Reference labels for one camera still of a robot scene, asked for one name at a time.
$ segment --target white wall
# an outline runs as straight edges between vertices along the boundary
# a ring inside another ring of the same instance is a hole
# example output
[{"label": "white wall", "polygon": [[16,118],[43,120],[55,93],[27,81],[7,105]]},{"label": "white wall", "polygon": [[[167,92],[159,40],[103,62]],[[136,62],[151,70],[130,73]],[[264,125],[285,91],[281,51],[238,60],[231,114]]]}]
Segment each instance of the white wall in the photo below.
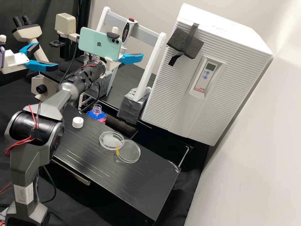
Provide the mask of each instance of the white wall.
[{"label": "white wall", "polygon": [[[155,31],[165,32],[168,41],[175,24],[180,7],[183,3],[199,7],[230,20],[252,27],[268,42],[272,51],[276,50],[274,37],[271,35],[277,29],[280,18],[291,0],[92,0],[89,28],[95,29],[101,12],[105,6],[126,18],[133,17],[141,25]],[[140,41],[129,41],[128,53],[145,54],[138,66],[145,68],[150,57],[152,47]],[[157,73],[165,48],[156,62],[153,72]]]},{"label": "white wall", "polygon": [[300,225],[300,9],[283,12],[279,51],[204,168],[185,226]]}]

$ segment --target gray robotic arm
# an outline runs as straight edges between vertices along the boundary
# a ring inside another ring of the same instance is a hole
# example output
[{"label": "gray robotic arm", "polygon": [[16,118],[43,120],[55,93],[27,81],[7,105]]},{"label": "gray robotic arm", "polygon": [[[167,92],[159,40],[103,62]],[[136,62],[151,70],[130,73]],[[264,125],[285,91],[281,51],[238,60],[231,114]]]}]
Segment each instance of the gray robotic arm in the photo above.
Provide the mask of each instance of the gray robotic arm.
[{"label": "gray robotic arm", "polygon": [[34,114],[38,113],[38,127],[29,106],[17,112],[10,120],[5,137],[16,143],[27,137],[31,142],[15,146],[10,154],[11,178],[14,188],[14,201],[6,213],[5,225],[46,226],[49,211],[39,201],[37,180],[39,167],[52,159],[59,146],[64,124],[62,111],[69,102],[75,101],[79,95],[95,82],[106,71],[102,61],[91,60],[65,78],[58,86],[58,92],[45,102],[32,105]]}]

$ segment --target petri dish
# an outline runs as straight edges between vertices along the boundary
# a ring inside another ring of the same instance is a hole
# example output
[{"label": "petri dish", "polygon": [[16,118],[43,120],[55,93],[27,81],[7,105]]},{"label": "petri dish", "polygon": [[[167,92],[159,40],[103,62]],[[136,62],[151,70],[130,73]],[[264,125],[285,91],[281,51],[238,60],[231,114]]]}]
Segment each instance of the petri dish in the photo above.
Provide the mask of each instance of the petri dish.
[{"label": "petri dish", "polygon": [[116,146],[121,148],[124,145],[121,143],[122,140],[124,137],[116,131],[106,131],[99,136],[101,146],[110,151],[116,150]]},{"label": "petri dish", "polygon": [[121,147],[115,147],[118,157],[126,163],[135,163],[140,158],[140,148],[132,140],[122,140]]}]

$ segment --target black strap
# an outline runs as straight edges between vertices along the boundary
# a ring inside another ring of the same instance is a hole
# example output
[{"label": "black strap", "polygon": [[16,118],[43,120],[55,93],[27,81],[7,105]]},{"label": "black strap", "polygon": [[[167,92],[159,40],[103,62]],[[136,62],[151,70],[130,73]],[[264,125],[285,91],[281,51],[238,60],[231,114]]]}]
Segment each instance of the black strap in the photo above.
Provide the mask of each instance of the black strap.
[{"label": "black strap", "polygon": [[190,31],[189,31],[189,33],[188,33],[188,36],[186,37],[186,40],[185,40],[184,44],[182,45],[181,51],[179,51],[175,56],[173,56],[173,57],[170,59],[168,65],[173,66],[173,65],[175,64],[176,60],[177,60],[180,56],[182,56],[183,54],[185,54],[185,52],[186,52],[187,49],[188,49],[188,46],[190,45],[190,43],[191,43],[191,41],[192,41],[192,38],[194,37],[194,34],[195,34],[195,32],[196,32],[198,26],[199,26],[199,24],[197,24],[197,23],[194,23],[194,24],[192,25],[192,27],[191,27],[191,29],[190,29]]}]

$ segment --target mint green iphone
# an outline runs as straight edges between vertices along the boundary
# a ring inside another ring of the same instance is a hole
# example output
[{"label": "mint green iphone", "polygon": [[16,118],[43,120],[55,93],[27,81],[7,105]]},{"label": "mint green iphone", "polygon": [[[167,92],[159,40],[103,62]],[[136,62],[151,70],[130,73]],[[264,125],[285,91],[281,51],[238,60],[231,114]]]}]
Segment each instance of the mint green iphone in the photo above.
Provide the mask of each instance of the mint green iphone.
[{"label": "mint green iphone", "polygon": [[118,34],[98,32],[86,27],[81,28],[78,48],[100,57],[108,57],[118,61],[121,48],[121,39]]}]

